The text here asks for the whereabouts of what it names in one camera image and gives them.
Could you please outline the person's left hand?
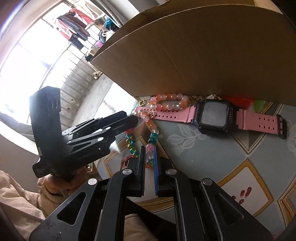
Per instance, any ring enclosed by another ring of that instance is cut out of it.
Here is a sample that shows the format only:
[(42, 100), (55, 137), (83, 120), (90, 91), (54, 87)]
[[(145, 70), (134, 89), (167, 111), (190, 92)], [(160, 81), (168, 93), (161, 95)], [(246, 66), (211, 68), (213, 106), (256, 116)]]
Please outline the person's left hand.
[(47, 215), (52, 213), (67, 197), (87, 181), (87, 177), (87, 168), (83, 167), (74, 172), (74, 177), (70, 181), (65, 181), (53, 174), (40, 178), (37, 182), (37, 188), (43, 211)]

